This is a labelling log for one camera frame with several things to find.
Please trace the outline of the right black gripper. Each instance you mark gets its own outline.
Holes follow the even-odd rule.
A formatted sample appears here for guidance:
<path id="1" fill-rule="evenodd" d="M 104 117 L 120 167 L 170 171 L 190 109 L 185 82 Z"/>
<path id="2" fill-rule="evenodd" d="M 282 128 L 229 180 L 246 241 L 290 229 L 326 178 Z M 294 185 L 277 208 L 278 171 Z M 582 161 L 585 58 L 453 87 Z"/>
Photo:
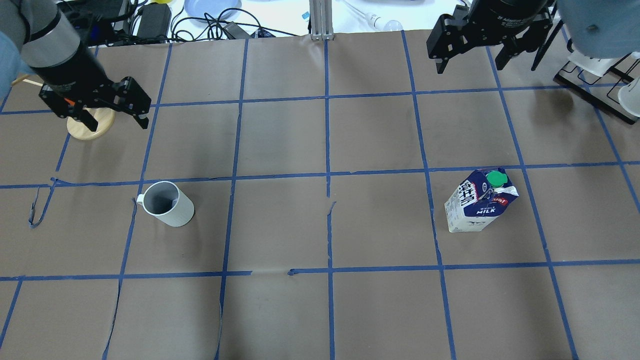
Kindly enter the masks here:
<path id="1" fill-rule="evenodd" d="M 426 41 L 439 75 L 450 59 L 471 49 L 464 32 L 482 45 L 503 45 L 494 59 L 502 71 L 522 51 L 540 48 L 553 27 L 546 0 L 465 0 L 457 14 L 462 18 L 441 14 Z"/>

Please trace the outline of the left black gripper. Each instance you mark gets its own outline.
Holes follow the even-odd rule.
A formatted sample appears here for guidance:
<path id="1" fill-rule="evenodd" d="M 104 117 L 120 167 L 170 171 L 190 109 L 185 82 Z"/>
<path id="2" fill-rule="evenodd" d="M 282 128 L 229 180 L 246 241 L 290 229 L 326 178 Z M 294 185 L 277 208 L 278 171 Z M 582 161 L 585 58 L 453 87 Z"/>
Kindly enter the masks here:
<path id="1" fill-rule="evenodd" d="M 151 98 L 134 77 L 119 82 L 110 80 L 105 69 L 84 45 L 76 45 L 63 60 L 48 66 L 38 66 L 39 77 L 60 97 L 87 106 L 78 121 L 90 132 L 96 132 L 98 107 L 123 112 L 131 116 L 141 129 L 149 127 Z"/>

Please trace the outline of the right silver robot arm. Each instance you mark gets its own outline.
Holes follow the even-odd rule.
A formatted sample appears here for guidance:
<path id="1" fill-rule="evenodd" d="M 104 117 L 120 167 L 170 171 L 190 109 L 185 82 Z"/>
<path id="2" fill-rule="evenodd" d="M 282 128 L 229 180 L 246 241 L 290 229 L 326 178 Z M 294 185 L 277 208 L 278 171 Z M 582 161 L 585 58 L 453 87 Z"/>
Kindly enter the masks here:
<path id="1" fill-rule="evenodd" d="M 474 48 L 501 46 L 502 70 L 521 53 L 535 53 L 537 70 L 562 27 L 572 48 L 592 59 L 619 59 L 639 50 L 637 0 L 474 0 L 441 14 L 427 40 L 428 57 L 441 75 L 450 59 Z"/>

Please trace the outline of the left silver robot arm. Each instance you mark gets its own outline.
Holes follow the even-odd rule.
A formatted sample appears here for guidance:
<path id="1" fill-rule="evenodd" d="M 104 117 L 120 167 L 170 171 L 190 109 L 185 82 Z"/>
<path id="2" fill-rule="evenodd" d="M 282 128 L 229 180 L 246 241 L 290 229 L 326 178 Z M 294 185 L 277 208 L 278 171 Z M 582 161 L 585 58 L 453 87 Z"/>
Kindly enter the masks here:
<path id="1" fill-rule="evenodd" d="M 44 82 L 39 98 L 59 118 L 96 132 L 90 109 L 111 109 L 147 129 L 150 96 L 131 76 L 110 80 L 52 0 L 3 0 L 0 7 L 2 98 L 20 73 L 32 72 Z"/>

